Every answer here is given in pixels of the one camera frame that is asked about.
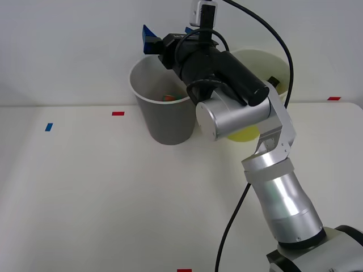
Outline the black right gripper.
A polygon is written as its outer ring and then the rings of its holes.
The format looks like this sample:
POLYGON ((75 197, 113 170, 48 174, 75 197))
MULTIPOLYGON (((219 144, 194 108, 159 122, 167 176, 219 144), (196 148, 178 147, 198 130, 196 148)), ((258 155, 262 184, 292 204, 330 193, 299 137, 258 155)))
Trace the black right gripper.
POLYGON ((170 33, 164 39, 157 37, 146 25, 142 28, 143 53, 157 54, 163 66, 173 71, 212 71, 219 55, 216 42, 200 40, 199 33, 170 33))

